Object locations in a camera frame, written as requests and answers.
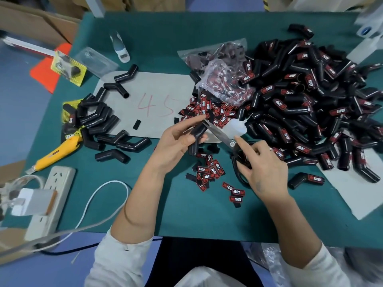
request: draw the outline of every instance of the power strip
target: power strip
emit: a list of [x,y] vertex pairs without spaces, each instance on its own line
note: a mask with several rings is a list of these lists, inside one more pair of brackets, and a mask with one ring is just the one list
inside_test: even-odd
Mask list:
[[76,169],[65,166],[53,166],[44,189],[54,189],[57,196],[49,215],[33,215],[25,233],[24,240],[32,241],[56,231],[62,209],[72,185]]

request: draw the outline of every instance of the charger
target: charger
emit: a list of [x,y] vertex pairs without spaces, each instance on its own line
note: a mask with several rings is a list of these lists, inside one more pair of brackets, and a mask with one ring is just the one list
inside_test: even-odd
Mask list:
[[53,207],[57,191],[54,189],[22,188],[13,203],[11,214],[48,215]]

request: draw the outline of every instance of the white paper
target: white paper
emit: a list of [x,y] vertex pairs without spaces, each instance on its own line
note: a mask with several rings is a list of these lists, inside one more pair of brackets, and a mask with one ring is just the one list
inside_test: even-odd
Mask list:
[[[97,94],[104,83],[113,83],[113,77],[122,71],[108,73],[97,83],[93,92]],[[130,96],[124,99],[117,91],[110,91],[104,102],[120,118],[109,134],[126,130],[137,137],[160,138],[165,129],[174,125],[174,118],[181,109],[189,105],[194,82],[188,75],[138,72],[133,80],[122,83]],[[137,130],[136,120],[141,120]]]
[[[383,161],[374,149],[364,150],[367,166],[379,177],[383,178]],[[350,170],[338,169],[338,161],[333,161],[334,169],[323,171],[327,180],[335,187],[352,214],[361,220],[383,203],[383,180],[370,183],[354,171],[351,164]]]

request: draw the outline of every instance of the person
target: person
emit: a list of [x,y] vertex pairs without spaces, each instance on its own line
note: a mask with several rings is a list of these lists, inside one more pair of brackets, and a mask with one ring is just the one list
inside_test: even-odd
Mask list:
[[[141,268],[152,242],[164,178],[195,138],[189,128],[200,115],[163,133],[129,198],[95,251],[86,287],[143,286]],[[200,143],[206,140],[204,134]],[[254,193],[265,204],[278,233],[283,266],[295,287],[348,287],[342,272],[287,191],[288,168],[265,141],[250,146],[235,137],[252,169],[238,163]],[[240,242],[162,239],[146,286],[263,286]]]

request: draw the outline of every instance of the green table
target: green table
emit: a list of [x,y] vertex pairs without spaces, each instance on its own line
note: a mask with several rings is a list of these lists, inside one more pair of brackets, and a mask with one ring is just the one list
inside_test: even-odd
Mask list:
[[[132,63],[136,63],[145,72],[188,74],[190,70],[177,56],[177,50],[242,37],[247,39],[249,49],[253,49],[263,40],[293,37],[286,31],[290,23],[308,25],[315,32],[313,40],[317,44],[334,44],[349,52],[361,41],[355,35],[357,27],[353,26],[356,16],[353,13],[108,13],[104,19],[95,19],[86,14],[70,55],[75,56],[89,46],[118,62],[108,35],[110,29],[115,29],[132,57],[128,64],[118,62],[122,69],[127,70]],[[383,53],[376,52],[367,62],[382,60]],[[383,87],[380,75],[381,71],[372,73],[368,85]],[[26,168],[60,144],[62,103],[93,92],[97,81],[96,77],[88,75],[83,85],[77,87],[60,78],[29,153]],[[58,229],[70,229],[77,224],[90,195],[102,183],[121,180],[134,186],[156,144],[157,140],[153,139],[153,144],[141,153],[129,153],[131,161],[127,165],[115,160],[98,163],[94,159],[96,152],[85,147],[56,163],[77,169]],[[194,157],[185,155],[179,166],[166,177],[156,235],[276,242],[271,218],[251,190],[247,190],[241,208],[234,208],[229,202],[229,193],[221,187],[222,182],[237,188],[242,186],[234,176],[228,154],[221,150],[214,158],[223,165],[226,175],[211,183],[210,189],[204,193],[184,178],[185,173],[191,172]],[[48,168],[38,174],[46,177],[49,171]],[[321,174],[316,167],[306,166],[291,169],[290,176],[300,171]],[[302,185],[291,194],[326,245],[383,248],[381,208],[358,221],[329,183],[323,187]],[[121,185],[109,184],[94,197],[83,225],[108,216],[124,197]],[[27,217],[8,215],[5,225],[27,227],[29,220]],[[111,223],[106,222],[90,231],[106,232]]]

